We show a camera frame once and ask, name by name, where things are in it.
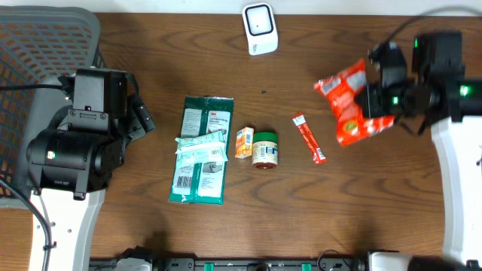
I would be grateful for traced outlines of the green 3M gloves package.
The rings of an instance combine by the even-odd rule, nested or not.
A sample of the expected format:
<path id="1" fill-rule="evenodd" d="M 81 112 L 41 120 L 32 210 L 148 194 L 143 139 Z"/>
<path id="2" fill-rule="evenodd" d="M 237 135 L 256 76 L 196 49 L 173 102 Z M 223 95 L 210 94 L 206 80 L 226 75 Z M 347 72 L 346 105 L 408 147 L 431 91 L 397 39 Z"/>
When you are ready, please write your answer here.
<path id="1" fill-rule="evenodd" d="M 221 130 L 227 154 L 233 107 L 232 98 L 187 97 L 179 138 L 193 138 Z M 175 167 L 169 201 L 221 205 L 226 165 L 227 162 L 208 162 Z"/>

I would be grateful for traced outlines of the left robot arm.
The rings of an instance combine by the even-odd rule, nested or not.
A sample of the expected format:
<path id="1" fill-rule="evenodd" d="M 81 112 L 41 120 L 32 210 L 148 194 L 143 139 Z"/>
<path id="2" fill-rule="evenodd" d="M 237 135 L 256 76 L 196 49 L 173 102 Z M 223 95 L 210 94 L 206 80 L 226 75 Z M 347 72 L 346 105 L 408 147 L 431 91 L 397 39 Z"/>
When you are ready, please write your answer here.
<path id="1" fill-rule="evenodd" d="M 155 128 L 133 74 L 79 69 L 36 90 L 21 158 L 32 183 L 30 270 L 87 270 L 93 231 L 127 146 Z"/>

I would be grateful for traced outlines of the pale green wipes pack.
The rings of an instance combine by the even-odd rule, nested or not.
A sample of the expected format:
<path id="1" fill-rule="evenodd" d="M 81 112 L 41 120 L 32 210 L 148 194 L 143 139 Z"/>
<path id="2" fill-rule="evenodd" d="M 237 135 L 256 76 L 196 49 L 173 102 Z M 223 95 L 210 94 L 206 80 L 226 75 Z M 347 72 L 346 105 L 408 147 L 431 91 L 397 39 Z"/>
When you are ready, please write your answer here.
<path id="1" fill-rule="evenodd" d="M 193 138 L 176 138 L 176 168 L 197 163 L 227 162 L 226 142 L 221 130 Z"/>

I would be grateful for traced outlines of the orange snack packet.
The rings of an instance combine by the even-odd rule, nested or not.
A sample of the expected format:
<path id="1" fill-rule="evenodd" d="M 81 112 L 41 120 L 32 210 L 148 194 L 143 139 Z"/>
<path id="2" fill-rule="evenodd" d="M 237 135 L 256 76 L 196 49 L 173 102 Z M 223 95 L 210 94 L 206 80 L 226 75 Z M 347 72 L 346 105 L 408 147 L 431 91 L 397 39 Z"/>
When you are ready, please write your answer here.
<path id="1" fill-rule="evenodd" d="M 236 133 L 235 158 L 244 159 L 252 155 L 254 129 L 244 127 Z"/>

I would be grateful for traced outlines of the green lid jar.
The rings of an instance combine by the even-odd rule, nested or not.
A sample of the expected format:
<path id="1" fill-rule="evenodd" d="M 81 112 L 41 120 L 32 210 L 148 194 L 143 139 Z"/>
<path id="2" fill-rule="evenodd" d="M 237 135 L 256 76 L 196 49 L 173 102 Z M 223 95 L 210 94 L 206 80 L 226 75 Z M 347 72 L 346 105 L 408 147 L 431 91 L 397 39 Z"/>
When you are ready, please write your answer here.
<path id="1" fill-rule="evenodd" d="M 253 137 L 252 165 L 256 169 L 278 166 L 278 136 L 274 132 L 257 132 Z"/>

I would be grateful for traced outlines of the red instant coffee stick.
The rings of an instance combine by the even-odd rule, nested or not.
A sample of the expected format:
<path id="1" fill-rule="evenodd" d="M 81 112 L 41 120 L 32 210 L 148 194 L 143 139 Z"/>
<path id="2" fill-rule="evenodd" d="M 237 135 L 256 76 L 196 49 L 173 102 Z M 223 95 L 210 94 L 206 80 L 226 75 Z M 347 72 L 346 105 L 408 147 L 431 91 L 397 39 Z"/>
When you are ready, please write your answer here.
<path id="1" fill-rule="evenodd" d="M 316 141 L 315 136 L 313 135 L 312 130 L 308 126 L 304 114 L 302 112 L 296 113 L 292 118 L 295 126 L 297 127 L 298 131 L 302 135 L 307 147 L 309 148 L 312 154 L 312 160 L 315 164 L 322 164 L 327 161 L 325 155 L 322 153 L 322 150 L 319 146 L 319 143 Z"/>

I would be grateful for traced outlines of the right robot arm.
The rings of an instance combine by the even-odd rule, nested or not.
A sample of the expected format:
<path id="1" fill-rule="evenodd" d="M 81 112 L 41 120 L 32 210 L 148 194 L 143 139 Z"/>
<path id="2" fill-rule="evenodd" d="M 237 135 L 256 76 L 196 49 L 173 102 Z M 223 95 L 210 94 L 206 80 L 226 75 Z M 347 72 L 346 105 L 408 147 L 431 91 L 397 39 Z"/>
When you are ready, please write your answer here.
<path id="1" fill-rule="evenodd" d="M 386 40 L 368 54 L 380 81 L 355 96 L 366 118 L 423 117 L 441 168 L 445 230 L 440 258 L 371 251 L 367 270 L 479 270 L 481 268 L 481 81 L 465 77 L 461 32 L 415 37 L 411 71 L 397 44 Z"/>

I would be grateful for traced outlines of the red snack bag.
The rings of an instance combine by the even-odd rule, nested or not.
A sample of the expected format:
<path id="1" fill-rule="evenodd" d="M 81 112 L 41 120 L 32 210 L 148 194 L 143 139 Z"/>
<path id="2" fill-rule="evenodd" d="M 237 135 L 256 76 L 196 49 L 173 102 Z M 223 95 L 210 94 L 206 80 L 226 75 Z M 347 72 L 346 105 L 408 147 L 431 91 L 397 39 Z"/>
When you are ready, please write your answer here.
<path id="1" fill-rule="evenodd" d="M 367 86 L 365 61 L 360 59 L 355 64 L 338 74 L 319 80 L 313 86 L 330 103 L 337 119 L 336 137 L 341 146 L 359 142 L 394 124 L 394 117 L 366 118 L 362 108 L 355 102 L 355 95 Z"/>

